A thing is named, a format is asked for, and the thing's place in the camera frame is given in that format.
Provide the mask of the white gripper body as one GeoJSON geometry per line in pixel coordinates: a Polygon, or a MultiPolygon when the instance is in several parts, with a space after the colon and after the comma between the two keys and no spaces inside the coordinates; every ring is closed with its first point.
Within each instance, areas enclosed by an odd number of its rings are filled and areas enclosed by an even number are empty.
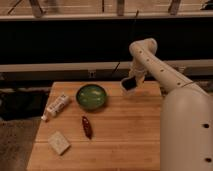
{"type": "Polygon", "coordinates": [[[129,76],[131,78],[135,78],[136,83],[140,84],[145,80],[145,76],[147,74],[147,70],[145,67],[137,60],[133,60],[130,71],[129,71],[129,76]]]}

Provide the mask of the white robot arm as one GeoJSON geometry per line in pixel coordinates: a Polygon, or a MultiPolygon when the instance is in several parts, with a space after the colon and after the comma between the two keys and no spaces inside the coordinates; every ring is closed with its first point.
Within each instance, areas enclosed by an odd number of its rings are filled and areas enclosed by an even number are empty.
{"type": "Polygon", "coordinates": [[[147,70],[167,91],[160,114],[160,171],[213,171],[213,97],[156,57],[153,38],[135,41],[131,74],[147,70]]]}

